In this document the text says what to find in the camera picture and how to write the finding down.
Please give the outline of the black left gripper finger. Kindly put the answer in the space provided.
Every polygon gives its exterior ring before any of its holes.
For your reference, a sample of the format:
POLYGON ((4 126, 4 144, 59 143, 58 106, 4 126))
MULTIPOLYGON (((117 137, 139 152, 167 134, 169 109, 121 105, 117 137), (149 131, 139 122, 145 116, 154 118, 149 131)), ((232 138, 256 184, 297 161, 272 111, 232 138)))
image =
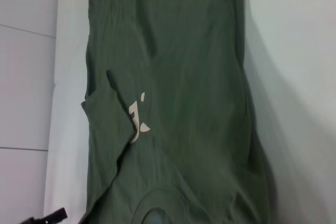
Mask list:
POLYGON ((25 220, 25 224, 57 224, 67 219, 68 215, 65 208, 60 208, 57 211, 43 217, 43 218, 34 218, 30 217, 25 220))

